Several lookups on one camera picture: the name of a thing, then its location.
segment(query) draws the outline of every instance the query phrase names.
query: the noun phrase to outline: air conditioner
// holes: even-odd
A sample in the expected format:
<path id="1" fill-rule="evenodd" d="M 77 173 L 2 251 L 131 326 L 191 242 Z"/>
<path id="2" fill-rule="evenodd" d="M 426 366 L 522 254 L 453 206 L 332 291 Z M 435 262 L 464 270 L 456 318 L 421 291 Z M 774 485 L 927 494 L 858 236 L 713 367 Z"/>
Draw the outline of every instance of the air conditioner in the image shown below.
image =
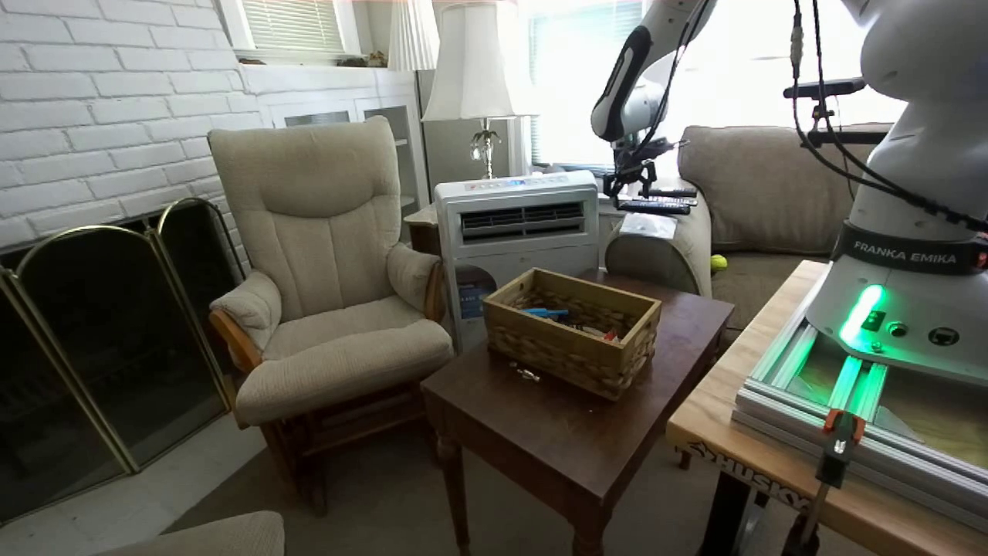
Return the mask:
<path id="1" fill-rule="evenodd" d="M 589 173 L 537 173 L 435 185 L 439 242 L 456 348 L 486 332 L 486 298 L 532 267 L 598 267 L 598 185 Z"/>

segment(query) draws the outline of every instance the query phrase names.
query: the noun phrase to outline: fireplace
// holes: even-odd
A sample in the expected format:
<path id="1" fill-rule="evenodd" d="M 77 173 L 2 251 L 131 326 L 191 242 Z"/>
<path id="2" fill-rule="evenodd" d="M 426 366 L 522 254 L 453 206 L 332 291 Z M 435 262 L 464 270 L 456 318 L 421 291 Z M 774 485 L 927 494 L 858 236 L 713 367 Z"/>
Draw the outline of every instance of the fireplace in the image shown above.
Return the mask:
<path id="1" fill-rule="evenodd" d="M 229 409 L 206 305 L 240 274 L 199 197 L 0 254 L 0 522 L 138 474 Z"/>

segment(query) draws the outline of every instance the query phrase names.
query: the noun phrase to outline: table top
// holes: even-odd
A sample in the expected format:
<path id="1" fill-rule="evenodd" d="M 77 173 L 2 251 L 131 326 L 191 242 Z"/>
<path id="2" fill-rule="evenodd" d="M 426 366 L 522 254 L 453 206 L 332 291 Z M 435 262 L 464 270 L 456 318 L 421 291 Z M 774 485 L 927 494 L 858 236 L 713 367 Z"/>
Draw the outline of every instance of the table top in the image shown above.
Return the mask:
<path id="1" fill-rule="evenodd" d="M 819 490 L 816 460 L 797 447 L 732 423 L 734 396 L 770 344 L 791 326 L 797 305 L 824 277 L 828 267 L 798 262 L 764 309 L 745 328 L 732 348 L 713 366 L 701 386 L 677 409 L 667 427 L 673 444 L 745 469 L 740 479 L 774 485 L 773 490 L 798 507 Z M 988 536 L 948 522 L 923 507 L 861 485 L 853 475 L 831 488 L 822 522 L 877 554 L 985 554 Z"/>
<path id="2" fill-rule="evenodd" d="M 618 403 L 552 378 L 525 379 L 488 345 L 466 348 L 423 394 L 594 497 L 614 502 L 673 409 L 703 378 L 732 305 L 631 277 L 602 280 L 663 304 L 652 366 Z"/>

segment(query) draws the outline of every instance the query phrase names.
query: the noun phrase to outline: window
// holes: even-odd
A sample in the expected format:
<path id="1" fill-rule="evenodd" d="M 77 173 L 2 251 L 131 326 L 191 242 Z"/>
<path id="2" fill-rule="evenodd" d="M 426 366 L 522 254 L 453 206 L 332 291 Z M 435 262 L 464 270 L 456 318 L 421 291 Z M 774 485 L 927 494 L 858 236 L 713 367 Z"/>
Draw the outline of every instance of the window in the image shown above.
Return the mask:
<path id="1" fill-rule="evenodd" d="M 230 48 L 273 61 L 361 53 L 353 0 L 220 0 Z"/>
<path id="2" fill-rule="evenodd" d="M 589 131 L 589 107 L 602 94 L 625 38 L 643 20 L 638 0 L 576 0 L 532 5 L 532 82 L 540 98 L 535 119 L 535 164 L 605 167 L 611 149 Z M 780 124 L 791 127 L 791 20 L 794 0 L 720 0 L 706 29 L 684 49 L 673 82 L 661 137 L 677 140 L 688 124 Z M 855 77 L 864 30 L 843 4 L 822 0 L 824 77 Z M 812 13 L 804 4 L 804 84 L 816 82 Z M 643 82 L 663 87 L 667 65 L 652 65 Z M 834 121 L 894 121 L 902 101 L 869 91 L 828 101 Z"/>

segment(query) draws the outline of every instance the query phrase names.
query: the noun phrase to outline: wicker basket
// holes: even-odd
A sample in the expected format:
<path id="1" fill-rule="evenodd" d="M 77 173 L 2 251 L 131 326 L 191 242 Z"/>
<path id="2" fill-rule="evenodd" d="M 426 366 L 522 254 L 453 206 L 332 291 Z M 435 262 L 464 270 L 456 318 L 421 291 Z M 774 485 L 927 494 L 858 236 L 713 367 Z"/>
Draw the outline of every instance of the wicker basket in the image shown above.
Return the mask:
<path id="1" fill-rule="evenodd" d="M 488 345 L 602 400 L 619 400 L 655 353 L 661 304 L 529 270 L 486 299 Z"/>

